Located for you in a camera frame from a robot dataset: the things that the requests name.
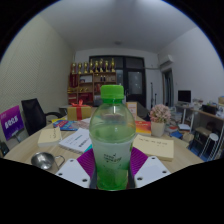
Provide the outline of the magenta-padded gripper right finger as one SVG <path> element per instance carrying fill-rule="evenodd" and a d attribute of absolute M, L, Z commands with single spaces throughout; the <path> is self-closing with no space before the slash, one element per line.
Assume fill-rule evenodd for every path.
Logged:
<path fill-rule="evenodd" d="M 170 175 L 170 172 L 156 156 L 148 157 L 137 148 L 132 149 L 129 168 L 130 188 L 141 188 L 167 175 Z"/>

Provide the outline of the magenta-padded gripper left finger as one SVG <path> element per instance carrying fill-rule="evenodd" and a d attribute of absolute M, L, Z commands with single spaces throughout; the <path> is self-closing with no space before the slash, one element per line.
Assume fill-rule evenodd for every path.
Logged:
<path fill-rule="evenodd" d="M 97 174 L 93 150 L 89 149 L 78 159 L 70 158 L 56 175 L 83 188 L 95 189 Z"/>

